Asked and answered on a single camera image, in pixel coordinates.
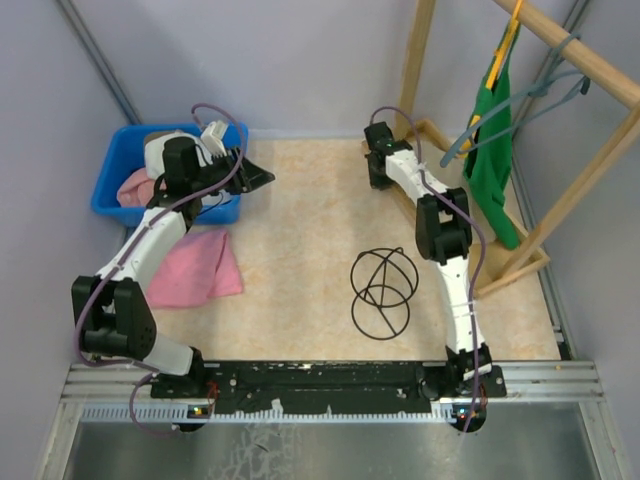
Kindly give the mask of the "black wire hat stand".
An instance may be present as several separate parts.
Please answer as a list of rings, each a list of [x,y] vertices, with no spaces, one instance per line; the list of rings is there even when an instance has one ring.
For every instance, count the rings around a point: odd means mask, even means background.
[[[354,297],[351,321],[366,338],[390,341],[402,335],[411,321],[410,302],[420,276],[402,247],[378,247],[360,252],[349,282]]]

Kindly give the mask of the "white baseball cap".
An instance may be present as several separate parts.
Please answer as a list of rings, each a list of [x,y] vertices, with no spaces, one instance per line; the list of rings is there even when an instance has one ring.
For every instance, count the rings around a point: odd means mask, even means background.
[[[161,174],[165,172],[163,163],[163,151],[165,143],[171,139],[186,137],[194,141],[197,146],[197,156],[199,165],[204,167],[206,165],[205,148],[200,141],[199,137],[196,137],[183,130],[171,130],[171,131],[158,131],[147,135],[144,139],[144,163],[147,176],[155,180]]]

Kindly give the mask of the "pink baseball cap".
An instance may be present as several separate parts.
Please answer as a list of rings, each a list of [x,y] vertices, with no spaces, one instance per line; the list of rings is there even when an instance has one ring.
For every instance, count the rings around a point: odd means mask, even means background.
[[[154,194],[155,181],[151,179],[145,168],[134,171],[121,185],[116,199],[123,208],[145,207]]]

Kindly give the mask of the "blue plastic bin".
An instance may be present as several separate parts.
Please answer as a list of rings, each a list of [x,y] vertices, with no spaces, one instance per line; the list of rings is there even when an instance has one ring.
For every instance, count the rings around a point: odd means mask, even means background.
[[[195,123],[132,125],[114,133],[91,199],[91,208],[96,214],[111,217],[125,227],[138,226],[144,207],[121,207],[116,194],[125,180],[145,166],[144,138],[148,134],[167,130],[200,134]],[[241,144],[240,134],[230,122],[223,136],[223,143],[227,148],[239,147]],[[195,221],[197,225],[230,225],[240,217],[241,200],[239,196],[232,196],[229,202],[212,210],[207,210],[208,208],[204,207],[204,213],[198,215]]]

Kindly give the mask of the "wooden clothes rack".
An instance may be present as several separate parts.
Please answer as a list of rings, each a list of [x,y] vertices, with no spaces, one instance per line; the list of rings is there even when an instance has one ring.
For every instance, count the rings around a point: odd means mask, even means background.
[[[524,183],[546,208],[521,245],[481,271],[483,297],[548,264],[561,285],[586,297],[621,298],[639,291],[639,5],[588,1],[572,36],[534,2],[458,1],[458,28],[441,47],[471,52],[497,30],[481,13],[516,14],[541,42],[595,85],[593,99],[516,136]],[[473,27],[472,35],[462,29]]]

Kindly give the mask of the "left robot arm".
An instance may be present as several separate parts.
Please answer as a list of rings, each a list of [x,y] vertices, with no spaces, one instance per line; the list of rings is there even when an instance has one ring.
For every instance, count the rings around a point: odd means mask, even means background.
[[[275,176],[247,159],[244,145],[211,155],[185,133],[160,140],[164,171],[138,227],[107,265],[72,284],[73,346],[86,366],[132,362],[173,376],[174,387],[194,397],[208,384],[199,352],[158,332],[146,290],[167,254],[193,226],[204,196],[221,190],[246,194]]]

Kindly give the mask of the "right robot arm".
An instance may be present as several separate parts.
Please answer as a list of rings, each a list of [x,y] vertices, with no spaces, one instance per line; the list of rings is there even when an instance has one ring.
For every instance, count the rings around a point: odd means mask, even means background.
[[[396,140],[384,122],[364,129],[365,155],[373,189],[399,187],[415,206],[415,242],[421,257],[436,265],[449,304],[446,340],[448,387],[470,395],[492,370],[492,360],[475,319],[470,293],[472,226],[467,194],[434,177],[409,142]]]

